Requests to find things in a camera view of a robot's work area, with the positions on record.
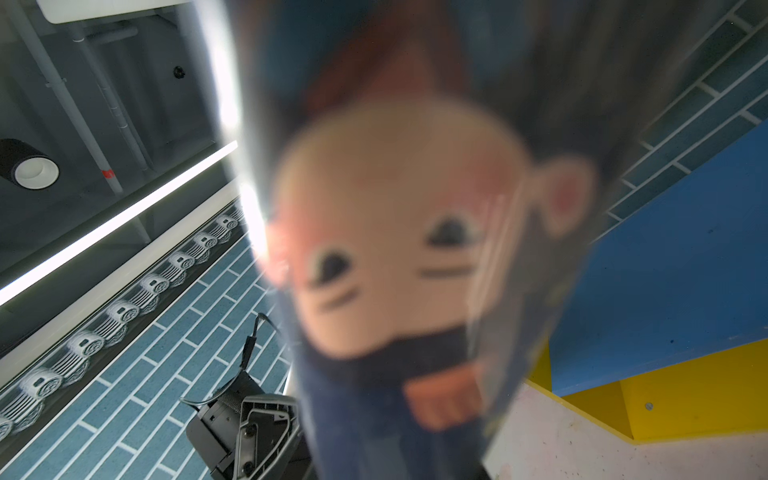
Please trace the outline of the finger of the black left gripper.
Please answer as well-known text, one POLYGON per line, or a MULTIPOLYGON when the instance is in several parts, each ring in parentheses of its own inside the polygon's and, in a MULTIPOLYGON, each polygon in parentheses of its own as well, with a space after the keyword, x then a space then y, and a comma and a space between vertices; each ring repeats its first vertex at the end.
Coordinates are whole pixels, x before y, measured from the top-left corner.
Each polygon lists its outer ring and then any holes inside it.
POLYGON ((281 479, 300 440, 298 403, 258 394, 241 403, 234 479, 281 479))

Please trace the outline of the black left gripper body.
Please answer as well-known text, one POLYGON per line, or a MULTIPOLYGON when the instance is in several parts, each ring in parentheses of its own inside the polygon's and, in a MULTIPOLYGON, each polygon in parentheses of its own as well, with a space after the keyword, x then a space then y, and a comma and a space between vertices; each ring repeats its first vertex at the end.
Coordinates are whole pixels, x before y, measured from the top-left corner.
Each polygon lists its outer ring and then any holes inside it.
POLYGON ((186 435, 213 479, 233 479, 235 449, 241 404, 245 397, 263 390, 245 371, 240 370, 210 398, 184 400, 195 416, 186 426, 186 435))

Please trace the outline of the colourful cartoon history book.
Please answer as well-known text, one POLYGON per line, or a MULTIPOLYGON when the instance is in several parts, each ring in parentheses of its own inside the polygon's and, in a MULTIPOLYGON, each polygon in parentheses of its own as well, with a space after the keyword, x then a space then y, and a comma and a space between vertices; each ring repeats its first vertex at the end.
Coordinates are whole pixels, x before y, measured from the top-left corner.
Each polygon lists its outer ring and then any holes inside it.
POLYGON ((717 1, 230 1, 322 479, 474 479, 717 1))

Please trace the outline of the ceiling linear light strip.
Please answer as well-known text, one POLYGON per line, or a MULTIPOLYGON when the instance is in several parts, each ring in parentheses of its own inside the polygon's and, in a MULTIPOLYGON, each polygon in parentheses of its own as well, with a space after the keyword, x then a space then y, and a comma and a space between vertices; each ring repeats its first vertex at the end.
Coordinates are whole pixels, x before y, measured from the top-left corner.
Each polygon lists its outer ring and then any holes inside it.
POLYGON ((125 224, 136 219, 140 214, 150 209, 190 181, 204 173, 209 168, 224 160, 238 148, 238 142, 232 141, 205 157, 195 165, 178 174, 168 182, 118 212, 94 230, 74 241, 61 251, 35 266, 25 274, 1 288, 1 304, 4 305, 22 292, 32 287, 63 265, 73 260, 89 248, 108 237, 125 224))

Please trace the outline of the ceiling round spotlight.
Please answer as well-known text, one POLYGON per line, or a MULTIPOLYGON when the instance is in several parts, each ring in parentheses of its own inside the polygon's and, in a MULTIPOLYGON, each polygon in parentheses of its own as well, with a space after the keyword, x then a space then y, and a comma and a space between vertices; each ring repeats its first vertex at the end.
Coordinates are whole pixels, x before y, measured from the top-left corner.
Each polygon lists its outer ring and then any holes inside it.
POLYGON ((1 140, 1 177, 32 191, 53 186, 60 169, 48 155, 18 139, 1 140))

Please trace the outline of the yellow pink blue bookshelf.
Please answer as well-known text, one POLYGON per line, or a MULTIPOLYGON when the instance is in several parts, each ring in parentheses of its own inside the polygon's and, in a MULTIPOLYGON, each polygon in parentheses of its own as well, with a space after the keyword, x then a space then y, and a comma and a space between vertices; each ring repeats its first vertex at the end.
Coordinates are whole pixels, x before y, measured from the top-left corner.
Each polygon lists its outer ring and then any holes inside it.
POLYGON ((635 443, 767 428, 767 129, 599 243, 530 385, 635 443))

